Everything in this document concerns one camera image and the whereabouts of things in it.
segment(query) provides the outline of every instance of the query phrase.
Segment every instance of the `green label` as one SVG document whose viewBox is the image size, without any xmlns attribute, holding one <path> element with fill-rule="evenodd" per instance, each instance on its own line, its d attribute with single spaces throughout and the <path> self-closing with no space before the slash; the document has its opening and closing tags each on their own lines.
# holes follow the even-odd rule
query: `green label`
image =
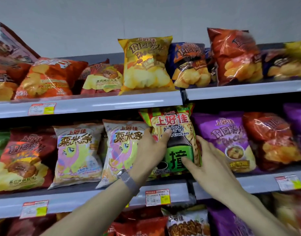
<svg viewBox="0 0 301 236">
<path fill-rule="evenodd" d="M 167 169 L 170 172 L 186 170 L 181 161 L 183 156 L 194 161 L 192 146 L 180 145 L 167 148 L 166 155 L 164 156 L 164 161 L 168 164 Z"/>
</svg>

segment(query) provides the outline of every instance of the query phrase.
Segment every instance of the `price label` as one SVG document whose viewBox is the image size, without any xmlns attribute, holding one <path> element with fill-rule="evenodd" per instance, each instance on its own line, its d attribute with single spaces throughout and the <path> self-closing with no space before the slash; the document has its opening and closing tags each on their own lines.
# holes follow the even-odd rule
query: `price label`
<svg viewBox="0 0 301 236">
<path fill-rule="evenodd" d="M 165 190 L 150 190 L 145 192 L 146 206 L 168 205 L 170 201 L 170 191 Z"/>
<path fill-rule="evenodd" d="M 281 191 L 301 189 L 301 181 L 296 175 L 275 177 Z"/>
<path fill-rule="evenodd" d="M 26 202 L 23 204 L 20 219 L 40 217 L 47 214 L 49 200 Z"/>
<path fill-rule="evenodd" d="M 56 103 L 35 103 L 28 110 L 29 116 L 54 114 Z"/>
</svg>

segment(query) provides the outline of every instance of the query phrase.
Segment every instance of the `supermarket shelf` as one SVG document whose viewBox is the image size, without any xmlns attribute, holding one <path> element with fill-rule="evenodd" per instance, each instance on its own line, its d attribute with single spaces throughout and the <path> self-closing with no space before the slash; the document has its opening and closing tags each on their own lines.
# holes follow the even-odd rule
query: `supermarket shelf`
<svg viewBox="0 0 301 236">
<path fill-rule="evenodd" d="M 97 183 L 84 183 L 52 190 L 42 189 L 15 194 L 0 195 L 0 218 L 18 217 L 21 214 L 23 203 L 40 200 L 49 200 L 47 213 L 70 212 L 84 204 L 103 190 L 93 190 Z M 154 181 L 141 187 L 137 196 L 133 197 L 129 206 L 144 206 L 145 191 L 169 189 L 171 202 L 189 200 L 186 180 Z"/>
<path fill-rule="evenodd" d="M 289 168 L 283 172 L 274 173 L 274 174 L 265 174 L 265 175 L 248 175 L 248 176 L 238 176 L 243 189 L 251 194 L 256 193 L 265 193 L 272 191 L 280 191 L 278 183 L 275 180 L 275 177 L 278 176 L 289 176 L 295 174 L 301 181 L 301 167 Z M 211 196 L 206 193 L 197 182 L 193 182 L 193 188 L 197 200 L 200 199 L 209 199 Z"/>
<path fill-rule="evenodd" d="M 31 102 L 20 103 L 0 102 L 0 118 L 26 117 L 29 108 L 35 103 L 56 103 L 54 114 L 67 114 L 182 105 L 182 98 L 180 91 L 171 91 L 92 98 L 75 95 L 65 99 L 31 99 Z"/>
<path fill-rule="evenodd" d="M 301 80 L 186 89 L 188 100 L 300 92 Z"/>
</svg>

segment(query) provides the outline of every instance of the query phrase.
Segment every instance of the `right hand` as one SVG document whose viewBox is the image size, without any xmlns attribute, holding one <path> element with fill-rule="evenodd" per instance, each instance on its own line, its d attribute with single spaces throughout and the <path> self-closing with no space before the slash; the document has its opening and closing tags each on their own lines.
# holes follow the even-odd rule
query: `right hand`
<svg viewBox="0 0 301 236">
<path fill-rule="evenodd" d="M 196 136 L 202 146 L 202 166 L 196 166 L 191 160 L 182 157 L 182 163 L 191 172 L 194 179 L 214 199 L 224 203 L 226 198 L 245 192 L 236 179 L 226 159 L 219 154 L 212 143 Z"/>
</svg>

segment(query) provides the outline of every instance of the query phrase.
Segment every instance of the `white wall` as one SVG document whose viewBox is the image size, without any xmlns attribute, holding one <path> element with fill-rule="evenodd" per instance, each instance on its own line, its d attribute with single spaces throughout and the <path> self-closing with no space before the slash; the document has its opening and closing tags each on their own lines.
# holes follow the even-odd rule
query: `white wall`
<svg viewBox="0 0 301 236">
<path fill-rule="evenodd" d="M 301 39 L 301 0 L 0 0 L 0 21 L 45 57 L 122 52 L 117 38 L 139 36 L 209 46 L 207 27 L 271 43 Z"/>
</svg>

